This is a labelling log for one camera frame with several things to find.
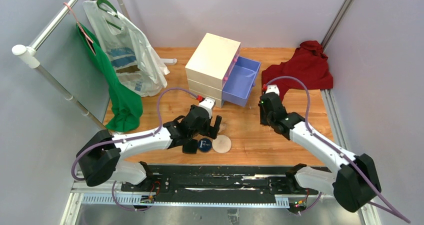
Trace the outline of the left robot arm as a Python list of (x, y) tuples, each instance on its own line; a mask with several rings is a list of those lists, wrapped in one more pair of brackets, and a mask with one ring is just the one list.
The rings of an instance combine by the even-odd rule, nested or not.
[(76, 154), (71, 173), (75, 180), (75, 168), (79, 166), (82, 181), (88, 187), (96, 187), (107, 181), (127, 182), (140, 191), (149, 191), (153, 178), (145, 162), (128, 162), (138, 154), (182, 147), (184, 154), (196, 154), (202, 135), (217, 138), (222, 117), (217, 115), (211, 124), (212, 111), (201, 105), (192, 105), (187, 115), (181, 115), (162, 126), (131, 134), (112, 135), (107, 130), (98, 131)]

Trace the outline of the black square compact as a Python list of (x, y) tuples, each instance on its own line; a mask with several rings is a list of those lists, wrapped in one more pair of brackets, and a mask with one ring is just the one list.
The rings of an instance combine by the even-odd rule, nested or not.
[(182, 146), (182, 152), (188, 155), (194, 155), (198, 151), (198, 141), (192, 139)]

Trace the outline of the beige makeup sponge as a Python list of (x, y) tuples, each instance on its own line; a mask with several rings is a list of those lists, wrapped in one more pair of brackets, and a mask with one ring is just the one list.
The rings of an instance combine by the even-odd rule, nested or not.
[(219, 125), (219, 133), (223, 133), (227, 128), (227, 124), (226, 123), (221, 123)]

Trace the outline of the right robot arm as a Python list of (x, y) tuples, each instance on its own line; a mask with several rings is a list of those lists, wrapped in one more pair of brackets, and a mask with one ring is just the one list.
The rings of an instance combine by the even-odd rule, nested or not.
[(292, 141), (323, 162), (328, 171), (299, 163), (286, 173), (286, 188), (294, 194), (312, 189), (330, 195), (349, 212), (356, 212), (381, 192), (374, 160), (356, 155), (316, 131), (296, 112), (287, 112), (275, 92), (264, 93), (259, 102), (260, 124)]

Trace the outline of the round navy compact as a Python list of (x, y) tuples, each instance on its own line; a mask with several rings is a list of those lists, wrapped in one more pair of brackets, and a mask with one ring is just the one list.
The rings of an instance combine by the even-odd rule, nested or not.
[(197, 143), (198, 150), (202, 153), (208, 153), (212, 149), (212, 141), (208, 138), (202, 138)]

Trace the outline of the white mini drawer cabinet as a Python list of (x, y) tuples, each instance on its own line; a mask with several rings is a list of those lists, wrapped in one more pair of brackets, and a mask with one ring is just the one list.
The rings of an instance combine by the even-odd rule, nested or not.
[(185, 66), (188, 88), (224, 104), (223, 89), (240, 55), (241, 42), (206, 33)]

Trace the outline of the blue purple drawer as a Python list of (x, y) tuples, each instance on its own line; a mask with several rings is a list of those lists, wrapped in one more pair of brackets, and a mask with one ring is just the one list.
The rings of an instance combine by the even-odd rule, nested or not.
[(256, 85), (260, 67), (261, 62), (239, 56), (222, 89), (222, 99), (225, 102), (245, 107), (251, 91)]

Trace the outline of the round beige powder puff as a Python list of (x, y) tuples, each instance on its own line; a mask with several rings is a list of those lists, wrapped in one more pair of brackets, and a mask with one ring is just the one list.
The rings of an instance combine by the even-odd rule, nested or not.
[(212, 148), (217, 153), (227, 153), (232, 148), (232, 141), (228, 136), (220, 134), (212, 141)]

